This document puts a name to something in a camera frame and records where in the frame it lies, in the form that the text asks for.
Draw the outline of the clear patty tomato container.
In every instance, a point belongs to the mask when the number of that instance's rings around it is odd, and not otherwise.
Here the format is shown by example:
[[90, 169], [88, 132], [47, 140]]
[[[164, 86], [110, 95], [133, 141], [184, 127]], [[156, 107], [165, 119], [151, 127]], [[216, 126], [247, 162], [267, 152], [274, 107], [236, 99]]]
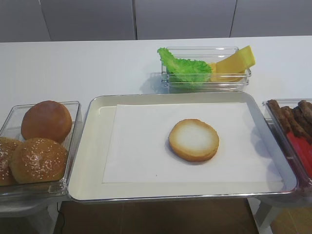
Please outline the clear patty tomato container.
[[[311, 99], [275, 99], [275, 100], [277, 101], [280, 108], [284, 106], [289, 106], [292, 109], [294, 109], [295, 107], [299, 108], [298, 103], [301, 100], [306, 100], [312, 103]], [[262, 102], [262, 105], [265, 108], [265, 120], [268, 123], [275, 139], [277, 140], [279, 146], [281, 147], [281, 150], [288, 164], [291, 167], [292, 172], [294, 173], [296, 177], [297, 184], [296, 184], [296, 187], [294, 188], [293, 193], [295, 195], [308, 197], [309, 199], [311, 199], [312, 198], [312, 178], [309, 178], [309, 176], [307, 175], [307, 172], [304, 169], [301, 163], [301, 160], [299, 159], [298, 155], [296, 154], [294, 148], [292, 147], [290, 141], [287, 138], [287, 134], [284, 133], [278, 120], [275, 118], [274, 114], [271, 112], [268, 106], [268, 100]]]

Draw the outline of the red tomato slice front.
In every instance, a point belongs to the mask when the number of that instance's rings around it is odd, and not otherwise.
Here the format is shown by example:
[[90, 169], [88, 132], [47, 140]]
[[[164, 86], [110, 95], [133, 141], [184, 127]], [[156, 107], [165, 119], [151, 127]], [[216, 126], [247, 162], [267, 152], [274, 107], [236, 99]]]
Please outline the red tomato slice front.
[[298, 155], [309, 178], [312, 177], [312, 146], [303, 137], [296, 137], [293, 132], [287, 133], [287, 138]]

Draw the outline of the sesame bun top left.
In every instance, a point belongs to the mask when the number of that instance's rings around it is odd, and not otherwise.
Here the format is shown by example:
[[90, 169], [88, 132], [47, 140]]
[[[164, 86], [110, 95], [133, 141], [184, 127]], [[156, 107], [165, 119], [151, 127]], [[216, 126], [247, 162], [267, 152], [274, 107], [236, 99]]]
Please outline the sesame bun top left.
[[9, 162], [16, 148], [21, 145], [22, 142], [7, 137], [0, 138], [0, 185], [7, 186], [16, 183], [12, 176]]

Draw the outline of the green lettuce leaf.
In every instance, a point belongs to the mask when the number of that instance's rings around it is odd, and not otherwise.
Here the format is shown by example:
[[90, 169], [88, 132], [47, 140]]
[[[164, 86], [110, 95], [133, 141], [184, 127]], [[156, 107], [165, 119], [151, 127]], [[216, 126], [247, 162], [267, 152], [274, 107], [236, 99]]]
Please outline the green lettuce leaf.
[[170, 74], [169, 82], [203, 83], [210, 80], [211, 74]]
[[211, 74], [209, 64], [200, 60], [176, 58], [167, 48], [157, 50], [163, 65], [174, 74]]

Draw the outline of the green lettuce leaf in container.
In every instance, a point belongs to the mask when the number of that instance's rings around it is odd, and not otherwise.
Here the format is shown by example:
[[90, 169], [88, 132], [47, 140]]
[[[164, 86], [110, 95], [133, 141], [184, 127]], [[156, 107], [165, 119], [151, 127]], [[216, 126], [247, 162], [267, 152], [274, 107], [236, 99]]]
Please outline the green lettuce leaf in container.
[[170, 74], [169, 82], [203, 83], [210, 80], [211, 74]]

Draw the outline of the brown meat patty right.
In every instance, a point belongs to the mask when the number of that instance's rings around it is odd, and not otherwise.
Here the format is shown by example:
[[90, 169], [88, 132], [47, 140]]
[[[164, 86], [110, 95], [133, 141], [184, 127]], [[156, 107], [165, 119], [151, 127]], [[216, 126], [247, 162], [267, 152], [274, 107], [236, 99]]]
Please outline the brown meat patty right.
[[312, 121], [312, 104], [306, 100], [301, 100], [298, 106], [306, 120]]

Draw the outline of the brown meat patty middle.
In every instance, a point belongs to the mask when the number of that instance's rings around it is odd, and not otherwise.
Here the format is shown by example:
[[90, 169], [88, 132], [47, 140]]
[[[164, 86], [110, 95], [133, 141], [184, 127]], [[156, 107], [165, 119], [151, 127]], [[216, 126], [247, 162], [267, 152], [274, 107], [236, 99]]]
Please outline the brown meat patty middle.
[[294, 135], [298, 138], [303, 137], [307, 141], [312, 140], [312, 125], [303, 117], [298, 107], [294, 109], [289, 106], [281, 108], [284, 116], [287, 118]]

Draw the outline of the white paper sheet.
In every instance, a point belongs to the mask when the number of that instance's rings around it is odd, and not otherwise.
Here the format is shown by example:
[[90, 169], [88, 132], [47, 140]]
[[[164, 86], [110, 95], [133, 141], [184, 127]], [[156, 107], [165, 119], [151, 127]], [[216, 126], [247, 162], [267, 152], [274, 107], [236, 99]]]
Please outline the white paper sheet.
[[[168, 145], [183, 119], [212, 126], [220, 139], [216, 155], [186, 162]], [[246, 103], [118, 105], [104, 182], [275, 182], [281, 176]]]

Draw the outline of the sesame bun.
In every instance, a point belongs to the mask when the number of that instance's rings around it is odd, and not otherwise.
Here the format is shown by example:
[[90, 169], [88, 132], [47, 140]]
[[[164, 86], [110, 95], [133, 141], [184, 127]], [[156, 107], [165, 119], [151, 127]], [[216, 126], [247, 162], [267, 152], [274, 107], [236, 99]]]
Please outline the sesame bun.
[[9, 161], [15, 181], [19, 184], [60, 180], [65, 171], [68, 151], [61, 144], [46, 138], [22, 142]]
[[16, 148], [21, 145], [22, 142], [7, 137], [0, 138], [0, 185], [7, 186], [16, 183], [12, 176], [9, 162]]

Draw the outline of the brown meat patty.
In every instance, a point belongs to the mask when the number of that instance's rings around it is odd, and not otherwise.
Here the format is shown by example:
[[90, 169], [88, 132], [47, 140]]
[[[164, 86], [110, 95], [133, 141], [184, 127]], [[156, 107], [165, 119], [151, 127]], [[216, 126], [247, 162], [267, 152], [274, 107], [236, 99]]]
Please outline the brown meat patty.
[[312, 140], [312, 125], [303, 117], [298, 107], [294, 109], [289, 106], [281, 108], [284, 116], [287, 118], [294, 135], [298, 138], [303, 137], [307, 141]]
[[298, 106], [306, 120], [312, 121], [312, 104], [306, 100], [301, 100]]
[[271, 112], [274, 114], [275, 118], [278, 120], [279, 124], [281, 125], [281, 128], [283, 129], [284, 133], [287, 134], [288, 132], [290, 132], [291, 126], [287, 120], [287, 118], [285, 117], [285, 115], [283, 114], [280, 106], [278, 105], [276, 100], [269, 100], [268, 101], [268, 106], [271, 110]]

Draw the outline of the yellow cheese slice flat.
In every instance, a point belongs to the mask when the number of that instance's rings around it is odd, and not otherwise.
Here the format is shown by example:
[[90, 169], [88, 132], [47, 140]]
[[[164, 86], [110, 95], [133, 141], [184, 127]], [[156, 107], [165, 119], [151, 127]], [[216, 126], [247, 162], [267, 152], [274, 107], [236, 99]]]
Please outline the yellow cheese slice flat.
[[219, 74], [217, 73], [216, 63], [208, 63], [211, 68], [212, 74], [210, 75], [210, 82], [238, 82], [245, 76], [245, 72], [238, 74]]

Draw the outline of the clear bun container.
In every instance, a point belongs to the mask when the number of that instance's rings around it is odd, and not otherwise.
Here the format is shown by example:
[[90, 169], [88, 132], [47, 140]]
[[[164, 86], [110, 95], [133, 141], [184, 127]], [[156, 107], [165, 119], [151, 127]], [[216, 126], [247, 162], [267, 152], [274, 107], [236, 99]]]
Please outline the clear bun container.
[[[83, 123], [80, 110], [81, 104], [78, 101], [62, 102], [62, 104], [68, 109], [72, 118], [71, 131], [62, 143], [62, 146], [68, 150], [64, 176], [58, 181], [1, 186], [1, 202], [18, 202], [67, 195], [70, 173], [76, 157], [76, 148]], [[24, 141], [21, 135], [21, 123], [24, 115], [31, 107], [33, 107], [33, 104], [12, 107], [0, 129], [0, 136]]]

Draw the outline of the plain brown bun top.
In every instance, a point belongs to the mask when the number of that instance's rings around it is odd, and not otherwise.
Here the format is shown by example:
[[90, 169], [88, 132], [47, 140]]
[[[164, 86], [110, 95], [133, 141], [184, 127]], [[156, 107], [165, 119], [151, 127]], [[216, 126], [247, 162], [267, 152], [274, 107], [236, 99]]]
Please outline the plain brown bun top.
[[24, 115], [21, 134], [25, 140], [47, 138], [63, 143], [72, 128], [72, 118], [61, 103], [47, 100], [37, 103]]

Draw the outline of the brown meat patty left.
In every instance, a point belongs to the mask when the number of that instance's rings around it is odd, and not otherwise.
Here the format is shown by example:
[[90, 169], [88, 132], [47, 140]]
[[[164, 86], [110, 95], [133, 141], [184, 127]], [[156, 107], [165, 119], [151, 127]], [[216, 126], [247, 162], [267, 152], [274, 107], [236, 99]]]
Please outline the brown meat patty left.
[[276, 100], [269, 100], [268, 101], [268, 106], [271, 110], [271, 112], [274, 114], [275, 118], [278, 120], [279, 124], [281, 125], [281, 128], [283, 129], [284, 133], [287, 134], [288, 132], [290, 132], [291, 126], [287, 120], [287, 118], [285, 117], [285, 115], [283, 114], [280, 106], [278, 105]]

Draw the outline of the yellow cheese slice upright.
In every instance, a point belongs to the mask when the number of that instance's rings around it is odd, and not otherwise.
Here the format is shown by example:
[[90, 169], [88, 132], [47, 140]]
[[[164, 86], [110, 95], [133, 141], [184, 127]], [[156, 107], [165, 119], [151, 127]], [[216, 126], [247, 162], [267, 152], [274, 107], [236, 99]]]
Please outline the yellow cheese slice upright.
[[216, 63], [218, 74], [239, 74], [255, 65], [251, 46], [238, 50], [228, 58]]

